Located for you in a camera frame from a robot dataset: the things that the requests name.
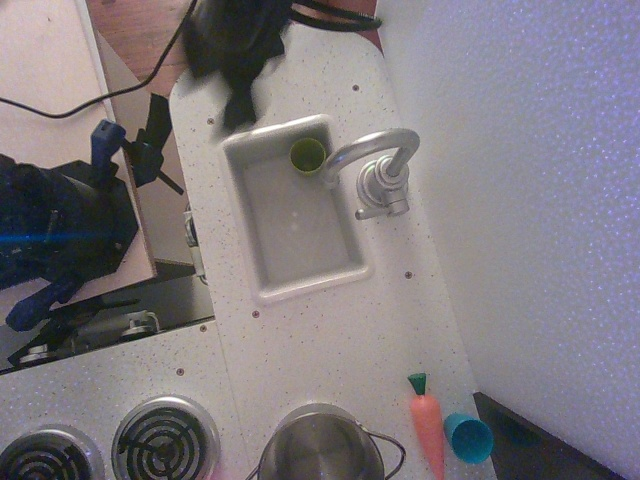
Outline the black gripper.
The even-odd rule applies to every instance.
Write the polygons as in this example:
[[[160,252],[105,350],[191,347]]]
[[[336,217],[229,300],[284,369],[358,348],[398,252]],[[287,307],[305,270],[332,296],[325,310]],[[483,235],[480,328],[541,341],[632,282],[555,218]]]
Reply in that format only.
[[[191,75],[222,72],[230,90],[224,128],[233,132],[257,121],[253,83],[265,63],[284,54],[281,34],[290,1],[201,1],[185,20],[183,50]]]

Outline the black and blue robot base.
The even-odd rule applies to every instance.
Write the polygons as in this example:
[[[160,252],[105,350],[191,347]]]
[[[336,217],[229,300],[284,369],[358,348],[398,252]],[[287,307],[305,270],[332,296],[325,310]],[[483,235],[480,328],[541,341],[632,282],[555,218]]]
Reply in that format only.
[[[1,287],[43,279],[6,317],[33,329],[56,303],[84,284],[116,272],[138,231],[118,166],[81,160],[41,168],[1,158]]]

